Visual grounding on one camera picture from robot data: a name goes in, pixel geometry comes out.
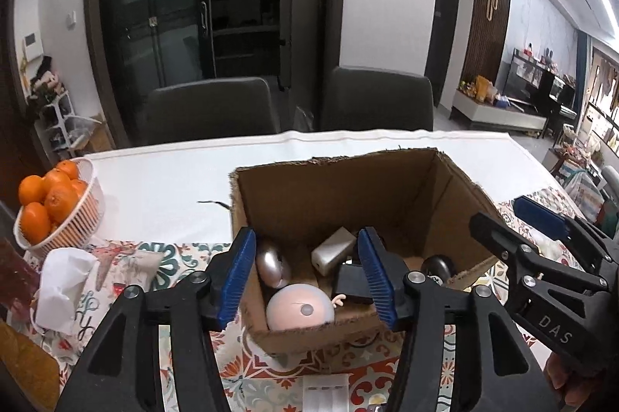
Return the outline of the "person's right hand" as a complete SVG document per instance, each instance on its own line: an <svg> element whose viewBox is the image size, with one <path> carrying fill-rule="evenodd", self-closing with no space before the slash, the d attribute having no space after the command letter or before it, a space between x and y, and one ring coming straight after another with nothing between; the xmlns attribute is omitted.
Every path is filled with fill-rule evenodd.
<svg viewBox="0 0 619 412"><path fill-rule="evenodd" d="M552 353L545 362L544 374L565 407L574 411L618 410L618 365L587 378Z"/></svg>

